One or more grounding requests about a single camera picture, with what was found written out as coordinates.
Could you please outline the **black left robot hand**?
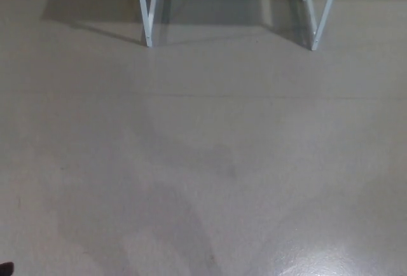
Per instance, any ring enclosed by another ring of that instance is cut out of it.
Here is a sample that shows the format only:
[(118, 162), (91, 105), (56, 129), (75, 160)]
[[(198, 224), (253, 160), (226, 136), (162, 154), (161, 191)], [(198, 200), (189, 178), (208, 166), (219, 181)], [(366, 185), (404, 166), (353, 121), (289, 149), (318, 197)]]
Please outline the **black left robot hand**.
[(5, 262), (0, 264), (0, 276), (12, 276), (14, 273), (15, 265), (13, 262)]

